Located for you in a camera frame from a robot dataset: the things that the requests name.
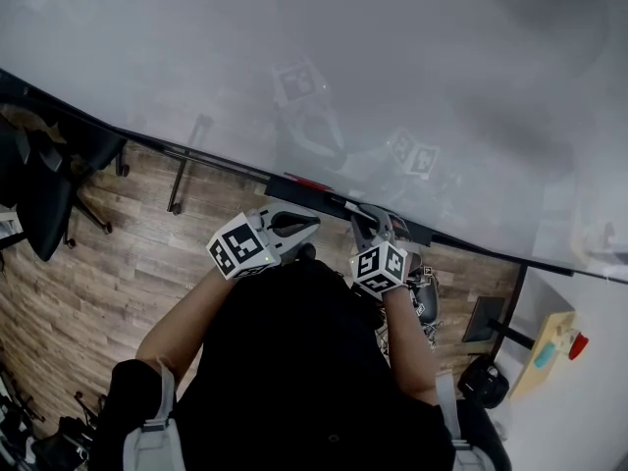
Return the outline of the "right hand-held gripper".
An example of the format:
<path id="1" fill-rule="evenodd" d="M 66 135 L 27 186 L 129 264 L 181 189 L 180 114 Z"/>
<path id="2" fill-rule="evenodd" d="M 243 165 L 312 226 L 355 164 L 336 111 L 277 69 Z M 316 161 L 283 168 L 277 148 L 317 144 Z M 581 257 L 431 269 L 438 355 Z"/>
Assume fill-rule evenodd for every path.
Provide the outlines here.
<path id="1" fill-rule="evenodd" d="M 389 242 L 394 241 L 394 231 L 386 210 L 371 204 L 360 204 L 359 209 L 361 212 L 350 216 L 359 253 L 349 260 L 349 267 L 356 284 L 368 294 L 381 297 L 404 284 L 408 253 Z M 372 247 L 375 235 L 384 242 Z"/>

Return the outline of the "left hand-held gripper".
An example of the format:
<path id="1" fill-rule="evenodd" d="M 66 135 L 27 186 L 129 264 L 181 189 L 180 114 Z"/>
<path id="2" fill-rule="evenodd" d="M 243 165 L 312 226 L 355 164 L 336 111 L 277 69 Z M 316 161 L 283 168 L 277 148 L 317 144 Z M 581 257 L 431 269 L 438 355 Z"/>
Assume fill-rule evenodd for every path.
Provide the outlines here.
<path id="1" fill-rule="evenodd" d="M 241 279 L 278 266 L 280 254 L 311 238 L 320 223 L 320 218 L 308 209 L 271 202 L 261 211 L 236 215 L 213 234 L 206 249 L 225 280 Z M 264 227 L 273 230 L 274 246 Z"/>

